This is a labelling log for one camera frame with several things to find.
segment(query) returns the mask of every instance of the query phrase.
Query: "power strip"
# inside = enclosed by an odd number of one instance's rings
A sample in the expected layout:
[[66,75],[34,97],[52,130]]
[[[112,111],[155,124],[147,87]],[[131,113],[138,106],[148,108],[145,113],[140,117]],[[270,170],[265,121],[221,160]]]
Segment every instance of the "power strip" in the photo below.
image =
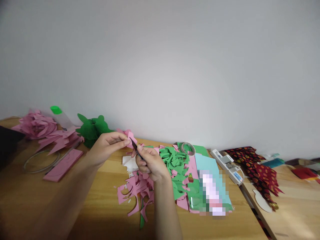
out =
[[234,167],[228,168],[227,164],[231,164],[233,161],[232,157],[229,155],[222,156],[217,149],[210,151],[210,155],[216,160],[220,167],[225,170],[230,179],[237,185],[241,185],[243,178],[237,173],[237,171],[242,171],[238,166],[233,165]]

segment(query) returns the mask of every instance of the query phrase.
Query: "finger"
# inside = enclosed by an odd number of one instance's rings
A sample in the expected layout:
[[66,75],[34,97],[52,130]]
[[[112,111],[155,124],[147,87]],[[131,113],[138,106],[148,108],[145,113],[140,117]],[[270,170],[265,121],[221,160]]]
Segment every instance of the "finger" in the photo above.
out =
[[139,170],[142,173],[151,173],[150,169],[148,167],[139,167]]
[[158,152],[154,148],[147,148],[146,151],[152,156],[158,155]]
[[128,137],[125,134],[119,132],[103,133],[100,135],[100,137],[101,136],[103,140],[106,140],[110,144],[114,144],[116,142],[121,142],[128,139]]
[[112,145],[108,146],[108,150],[110,151],[110,153],[114,153],[115,151],[126,147],[128,144],[130,144],[130,140],[117,142],[115,144],[112,144]]
[[131,157],[133,158],[135,155],[137,155],[137,152],[136,152],[136,150],[133,150],[131,153]]
[[150,153],[147,152],[148,148],[143,148],[141,147],[141,145],[138,145],[138,153],[140,154],[140,156],[148,163],[150,162]]
[[137,164],[138,167],[142,167],[142,166],[146,166],[147,165],[146,161],[141,160],[141,158],[139,158],[138,160],[136,158],[136,164]]

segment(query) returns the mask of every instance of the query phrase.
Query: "hand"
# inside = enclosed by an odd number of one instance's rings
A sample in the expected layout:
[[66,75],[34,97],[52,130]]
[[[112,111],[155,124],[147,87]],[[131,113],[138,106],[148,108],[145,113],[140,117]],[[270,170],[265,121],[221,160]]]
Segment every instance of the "hand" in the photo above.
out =
[[130,144],[128,137],[119,132],[103,133],[86,155],[86,162],[90,166],[101,167],[115,151]]
[[169,171],[156,150],[153,148],[143,148],[139,144],[138,152],[145,160],[143,161],[141,157],[136,155],[136,163],[141,172],[148,173],[154,182],[170,178]]

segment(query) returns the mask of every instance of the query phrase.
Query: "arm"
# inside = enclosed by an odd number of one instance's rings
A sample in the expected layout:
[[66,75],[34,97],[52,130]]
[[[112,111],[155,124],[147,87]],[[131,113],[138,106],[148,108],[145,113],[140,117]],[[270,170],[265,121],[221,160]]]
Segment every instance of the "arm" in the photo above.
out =
[[168,169],[153,148],[138,145],[136,163],[141,172],[148,173],[154,181],[155,226],[157,239],[183,239],[179,217],[174,202],[173,186]]
[[95,175],[109,156],[130,143],[118,133],[102,134],[76,165],[53,200],[28,234],[27,239],[66,239],[78,217]]

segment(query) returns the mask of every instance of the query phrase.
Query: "patterned fabric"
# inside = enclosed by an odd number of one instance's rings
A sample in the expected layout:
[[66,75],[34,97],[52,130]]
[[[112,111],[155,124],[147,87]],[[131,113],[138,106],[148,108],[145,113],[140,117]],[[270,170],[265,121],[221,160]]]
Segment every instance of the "patterned fabric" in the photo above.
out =
[[277,172],[268,166],[259,165],[257,162],[265,160],[264,157],[255,153],[253,147],[242,147],[225,150],[235,161],[243,164],[248,176],[254,182],[254,186],[269,203],[275,203],[270,196],[270,191],[278,196],[282,192],[278,188]]

